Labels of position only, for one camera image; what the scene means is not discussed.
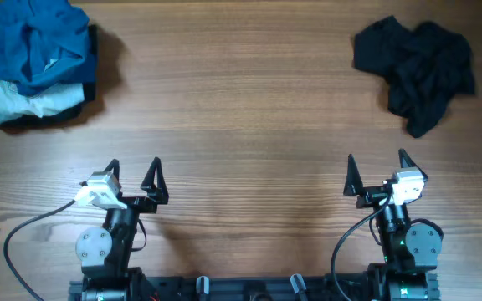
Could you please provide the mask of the black shorts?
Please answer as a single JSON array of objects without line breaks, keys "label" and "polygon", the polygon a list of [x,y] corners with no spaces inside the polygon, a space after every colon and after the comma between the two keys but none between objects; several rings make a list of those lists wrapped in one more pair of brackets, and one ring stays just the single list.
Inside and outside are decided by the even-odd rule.
[{"label": "black shorts", "polygon": [[389,16],[357,33],[353,43],[354,68],[385,79],[388,110],[407,120],[414,138],[438,124],[455,95],[476,93],[468,40],[434,22],[410,30]]}]

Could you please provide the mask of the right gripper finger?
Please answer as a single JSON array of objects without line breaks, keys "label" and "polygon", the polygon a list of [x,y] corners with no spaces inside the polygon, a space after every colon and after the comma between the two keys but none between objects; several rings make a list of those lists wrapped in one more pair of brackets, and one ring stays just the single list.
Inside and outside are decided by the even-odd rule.
[{"label": "right gripper finger", "polygon": [[359,196],[364,194],[364,186],[353,154],[347,157],[347,173],[344,185],[344,196]]},{"label": "right gripper finger", "polygon": [[425,181],[428,180],[428,175],[412,160],[412,158],[409,156],[409,154],[403,148],[401,148],[398,151],[398,155],[399,155],[400,166],[402,168],[416,168],[422,174],[423,179]]}]

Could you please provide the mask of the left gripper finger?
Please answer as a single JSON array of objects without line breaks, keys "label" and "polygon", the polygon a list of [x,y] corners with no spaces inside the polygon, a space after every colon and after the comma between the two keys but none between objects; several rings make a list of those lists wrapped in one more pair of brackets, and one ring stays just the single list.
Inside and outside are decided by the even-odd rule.
[{"label": "left gripper finger", "polygon": [[120,183],[120,162],[117,159],[112,159],[103,170],[103,174],[106,183]]},{"label": "left gripper finger", "polygon": [[162,162],[159,157],[152,161],[142,183],[141,189],[148,197],[168,197],[167,185],[162,172]]}]

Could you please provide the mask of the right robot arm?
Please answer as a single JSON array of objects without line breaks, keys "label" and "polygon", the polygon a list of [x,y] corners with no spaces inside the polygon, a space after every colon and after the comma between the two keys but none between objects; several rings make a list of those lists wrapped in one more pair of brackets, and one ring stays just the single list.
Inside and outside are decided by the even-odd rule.
[{"label": "right robot arm", "polygon": [[379,186],[365,186],[353,155],[347,158],[344,196],[355,196],[358,209],[372,213],[350,230],[367,223],[382,248],[383,263],[371,263],[358,283],[352,277],[334,282],[346,285],[341,293],[350,300],[438,300],[438,266],[444,232],[424,218],[412,219],[407,205],[419,200],[428,182],[427,174],[408,153],[398,151],[400,168]]}]

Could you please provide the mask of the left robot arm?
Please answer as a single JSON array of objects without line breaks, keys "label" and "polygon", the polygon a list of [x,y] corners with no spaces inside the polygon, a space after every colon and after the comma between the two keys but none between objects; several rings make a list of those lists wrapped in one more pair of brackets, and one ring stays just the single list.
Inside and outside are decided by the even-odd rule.
[{"label": "left robot arm", "polygon": [[156,288],[141,268],[131,268],[132,253],[142,250],[133,245],[144,225],[141,214],[154,214],[168,203],[169,194],[162,163],[155,158],[142,183],[144,196],[124,196],[119,183],[120,163],[114,159],[103,171],[94,172],[74,197],[80,206],[106,210],[100,227],[82,232],[75,244],[81,261],[83,280],[69,286],[69,299],[79,301],[158,300]]}]

